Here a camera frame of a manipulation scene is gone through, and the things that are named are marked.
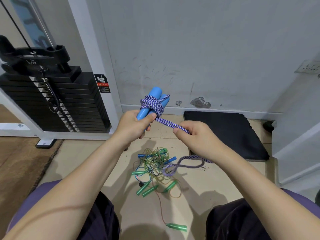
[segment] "electrical outlet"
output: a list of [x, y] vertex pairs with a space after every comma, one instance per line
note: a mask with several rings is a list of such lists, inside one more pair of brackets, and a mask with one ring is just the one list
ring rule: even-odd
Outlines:
[[305, 60], [295, 72], [296, 73], [318, 74], [318, 73], [320, 73], [320, 61]]

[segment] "black cable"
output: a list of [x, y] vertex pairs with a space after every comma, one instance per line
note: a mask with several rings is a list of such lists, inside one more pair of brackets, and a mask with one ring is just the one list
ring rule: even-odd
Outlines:
[[47, 84], [52, 96], [54, 97], [55, 102], [56, 102], [56, 108], [55, 109], [51, 108], [50, 105], [49, 105], [49, 109], [53, 113], [58, 113], [58, 111], [60, 110], [60, 101], [58, 99], [58, 96], [56, 95], [56, 93], [52, 89], [49, 79], [45, 76], [45, 71], [41, 70], [41, 73], [42, 73], [42, 77], [44, 78], [44, 80], [45, 80], [45, 82], [46, 82], [46, 84]]
[[16, 24], [16, 22], [14, 21], [14, 19], [12, 18], [11, 14], [9, 13], [8, 9], [6, 8], [6, 6], [4, 5], [4, 3], [2, 2], [2, 0], [0, 0], [1, 5], [3, 6], [3, 8], [5, 9], [5, 11], [7, 12], [7, 14], [9, 15], [11, 21], [14, 23], [15, 27], [18, 29], [20, 35], [22, 36], [23, 40], [26, 42], [26, 45], [28, 46], [29, 49], [31, 49], [29, 43], [27, 42], [26, 38], [24, 37], [24, 35], [22, 34], [21, 30], [19, 29], [18, 25]]

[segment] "hand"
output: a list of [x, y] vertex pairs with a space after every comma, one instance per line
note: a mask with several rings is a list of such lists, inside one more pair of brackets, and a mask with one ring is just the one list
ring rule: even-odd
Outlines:
[[145, 130], [150, 131], [150, 123], [155, 120], [157, 115], [155, 113], [151, 113], [142, 120], [138, 121], [137, 115], [139, 112], [140, 110], [131, 110], [125, 112], [122, 115], [118, 127], [112, 137], [119, 138], [121, 142], [128, 146], [134, 140], [138, 138], [142, 139], [142, 137], [145, 135]]
[[179, 125], [187, 129], [191, 135], [178, 128], [174, 128], [173, 133], [200, 157], [216, 162], [223, 156], [225, 150], [229, 148], [220, 141], [205, 123], [186, 120]]

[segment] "person's left hand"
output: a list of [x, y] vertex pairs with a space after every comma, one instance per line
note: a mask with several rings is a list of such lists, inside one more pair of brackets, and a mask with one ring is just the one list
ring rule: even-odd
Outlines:
[[118, 124], [112, 137], [117, 137], [121, 142], [130, 145], [136, 139], [142, 139], [145, 135], [145, 130], [150, 131], [150, 123], [152, 123], [157, 115], [151, 113], [142, 120], [137, 120], [137, 115], [140, 110], [131, 110], [125, 112]]

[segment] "black mat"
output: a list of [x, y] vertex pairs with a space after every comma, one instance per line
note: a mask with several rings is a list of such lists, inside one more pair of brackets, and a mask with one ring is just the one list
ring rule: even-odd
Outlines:
[[269, 159], [268, 152], [242, 114], [186, 111], [184, 119], [206, 123], [224, 144], [246, 160]]

